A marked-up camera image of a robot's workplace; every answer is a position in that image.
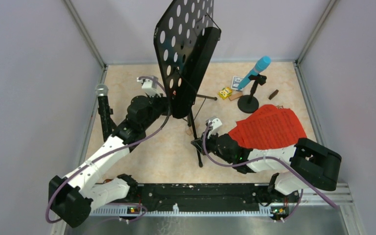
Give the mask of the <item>red sheet music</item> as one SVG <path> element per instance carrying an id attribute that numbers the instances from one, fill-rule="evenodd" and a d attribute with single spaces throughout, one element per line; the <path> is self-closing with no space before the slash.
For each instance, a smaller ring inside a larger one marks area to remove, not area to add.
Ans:
<path id="1" fill-rule="evenodd" d="M 276 149 L 296 144 L 307 135 L 295 113 L 266 104 L 249 117 L 236 122 L 228 132 L 239 146 L 253 149 Z"/>

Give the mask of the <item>black music stand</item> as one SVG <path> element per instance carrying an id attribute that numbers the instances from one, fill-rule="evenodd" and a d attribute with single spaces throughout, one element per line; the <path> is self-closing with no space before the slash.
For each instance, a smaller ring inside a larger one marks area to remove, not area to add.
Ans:
<path id="1" fill-rule="evenodd" d="M 212 0 L 173 0 L 154 31 L 154 48 L 166 96 L 175 119 L 186 118 L 196 136 L 192 107 L 221 28 Z"/>

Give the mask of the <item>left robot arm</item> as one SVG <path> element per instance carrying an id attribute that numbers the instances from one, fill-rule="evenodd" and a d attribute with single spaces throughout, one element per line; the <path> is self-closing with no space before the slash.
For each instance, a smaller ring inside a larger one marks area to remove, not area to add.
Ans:
<path id="1" fill-rule="evenodd" d="M 120 175 L 104 184 L 98 181 L 140 143 L 159 133 L 160 129 L 157 129 L 147 135 L 146 130 L 162 115 L 169 119 L 171 113 L 169 99 L 163 95 L 138 95 L 132 98 L 124 120 L 102 146 L 72 172 L 64 177 L 54 176 L 50 180 L 45 212 L 47 223 L 63 220 L 75 228 L 94 210 L 114 200 L 134 201 L 138 190 L 130 176 Z"/>

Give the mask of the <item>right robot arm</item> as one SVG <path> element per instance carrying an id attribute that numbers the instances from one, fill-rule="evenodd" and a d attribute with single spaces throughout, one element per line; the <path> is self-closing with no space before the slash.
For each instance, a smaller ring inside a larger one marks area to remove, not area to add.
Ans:
<path id="1" fill-rule="evenodd" d="M 287 147 L 261 150 L 241 147 L 228 134 L 215 134 L 197 138 L 191 145 L 202 155 L 222 159 L 220 166 L 242 174 L 274 171 L 267 189 L 274 202 L 305 188 L 336 190 L 342 162 L 338 153 L 308 138 L 299 138 Z"/>

